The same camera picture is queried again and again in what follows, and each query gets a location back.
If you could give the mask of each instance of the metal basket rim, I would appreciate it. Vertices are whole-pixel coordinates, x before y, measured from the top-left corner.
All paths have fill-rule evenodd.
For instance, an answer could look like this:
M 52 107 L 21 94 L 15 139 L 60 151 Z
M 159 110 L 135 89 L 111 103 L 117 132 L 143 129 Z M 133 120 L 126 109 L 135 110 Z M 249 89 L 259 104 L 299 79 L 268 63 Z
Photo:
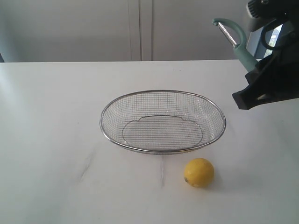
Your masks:
M 176 149 L 176 150 L 149 150 L 149 149 L 143 149 L 143 148 L 136 148 L 136 147 L 131 147 L 131 146 L 127 146 L 127 145 L 121 144 L 121 143 L 113 140 L 112 138 L 110 138 L 108 136 L 108 134 L 106 133 L 106 131 L 104 130 L 104 128 L 103 128 L 103 115 L 106 112 L 107 108 L 109 106 L 111 106 L 113 103 L 115 103 L 116 101 L 120 100 L 120 99 L 129 97 L 129 96 L 133 96 L 133 95 L 142 94 L 142 93 L 150 93 L 150 92 L 182 93 L 182 94 L 187 94 L 187 95 L 191 95 L 191 96 L 196 96 L 196 97 L 199 97 L 199 98 L 202 98 L 202 99 L 208 101 L 213 106 L 215 106 L 216 109 L 220 112 L 220 115 L 221 115 L 221 117 L 222 117 L 222 119 L 224 121 L 224 125 L 223 125 L 223 128 L 222 128 L 222 131 L 219 133 L 219 135 L 216 138 L 214 138 L 213 140 L 210 140 L 210 141 L 206 142 L 205 144 L 202 144 L 200 146 L 195 146 L 195 147 L 180 148 L 180 149 Z M 122 96 L 120 96 L 118 98 L 115 98 L 110 103 L 108 103 L 107 106 L 105 106 L 105 108 L 103 109 L 103 111 L 101 113 L 101 116 L 100 116 L 100 129 L 103 132 L 104 136 L 108 140 L 110 140 L 112 143 L 114 143 L 114 144 L 116 144 L 118 146 L 124 147 L 125 149 L 134 151 L 134 152 L 145 153 L 145 154 L 156 154 L 156 155 L 159 155 L 159 154 L 163 155 L 163 154 L 181 154 L 181 153 L 187 153 L 187 152 L 190 152 L 190 151 L 193 151 L 193 150 L 205 147 L 207 145 L 210 145 L 210 144 L 214 143 L 215 141 L 217 141 L 223 135 L 223 133 L 224 133 L 224 131 L 226 129 L 226 124 L 227 124 L 227 122 L 226 122 L 226 118 L 224 116 L 224 113 L 218 107 L 218 105 L 215 104 L 213 101 L 211 101 L 210 99 L 208 99 L 208 98 L 206 98 L 206 97 L 204 97 L 202 95 L 199 95 L 199 94 L 195 94 L 195 93 L 191 93 L 191 92 L 186 92 L 186 91 L 179 91 L 179 90 L 144 90 L 144 91 L 137 91 L 137 92 L 132 92 L 132 93 L 129 93 L 129 94 L 125 94 L 125 95 L 122 95 Z

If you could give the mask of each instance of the scuff mark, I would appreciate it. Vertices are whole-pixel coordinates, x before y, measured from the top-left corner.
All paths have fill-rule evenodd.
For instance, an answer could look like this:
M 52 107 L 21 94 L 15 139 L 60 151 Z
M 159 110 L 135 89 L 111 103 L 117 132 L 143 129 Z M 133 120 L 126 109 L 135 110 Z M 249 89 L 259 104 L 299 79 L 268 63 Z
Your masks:
M 164 155 L 161 156 L 161 163 L 160 163 L 160 172 L 161 172 L 161 188 L 164 187 L 165 184 L 165 176 L 164 176 Z
M 96 149 L 97 149 L 97 148 L 95 148 L 95 149 L 90 153 L 90 155 L 85 159 L 85 160 L 86 160 L 86 165 L 85 165 L 85 167 L 84 167 L 84 169 L 83 169 L 83 171 L 82 171 L 82 173 L 81 173 L 81 175 L 80 175 L 80 182 L 83 181 L 83 178 L 84 178 L 85 174 L 87 173 L 88 169 L 90 168 L 90 165 L 91 165 L 91 163 L 92 163 L 92 161 L 93 161 L 93 159 L 94 159 L 94 157 L 95 157 L 95 155 L 96 155 Z

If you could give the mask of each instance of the green peeler handle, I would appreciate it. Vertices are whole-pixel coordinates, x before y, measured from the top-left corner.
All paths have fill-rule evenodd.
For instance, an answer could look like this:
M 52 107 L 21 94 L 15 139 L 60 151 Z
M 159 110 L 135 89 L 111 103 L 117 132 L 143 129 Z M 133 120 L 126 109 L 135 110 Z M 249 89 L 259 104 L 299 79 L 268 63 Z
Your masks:
M 243 29 L 234 21 L 228 19 L 215 18 L 212 20 L 212 23 L 215 26 L 217 26 L 219 22 L 224 26 L 232 28 L 238 34 L 240 43 L 234 46 L 234 54 L 237 56 L 247 71 L 254 70 L 257 60 L 246 49 L 247 37 Z

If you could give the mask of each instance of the stainless steel strainer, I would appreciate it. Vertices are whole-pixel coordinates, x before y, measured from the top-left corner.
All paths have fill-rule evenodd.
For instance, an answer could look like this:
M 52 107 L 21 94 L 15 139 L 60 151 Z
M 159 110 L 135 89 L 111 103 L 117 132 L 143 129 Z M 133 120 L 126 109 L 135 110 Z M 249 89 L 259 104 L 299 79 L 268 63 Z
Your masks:
M 218 140 L 224 114 L 211 100 L 189 92 L 134 92 L 110 102 L 100 128 L 113 143 L 147 154 L 179 154 Z

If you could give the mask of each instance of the robotic arm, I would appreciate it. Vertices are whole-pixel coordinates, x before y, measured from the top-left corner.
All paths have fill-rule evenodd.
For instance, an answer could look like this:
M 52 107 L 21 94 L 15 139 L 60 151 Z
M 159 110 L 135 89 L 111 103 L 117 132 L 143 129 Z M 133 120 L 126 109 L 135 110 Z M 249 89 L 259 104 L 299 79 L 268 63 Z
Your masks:
M 298 0 L 252 0 L 246 6 L 249 15 L 249 30 L 264 26 L 261 43 L 272 54 L 257 62 L 246 50 L 246 35 L 233 21 L 214 19 L 233 45 L 233 50 L 244 67 L 248 86 L 232 94 L 239 109 L 248 110 L 254 106 L 282 100 L 299 98 L 299 1 Z M 292 30 L 280 37 L 274 47 L 265 40 L 268 31 L 289 22 Z M 236 44 L 225 26 L 231 27 L 240 37 Z

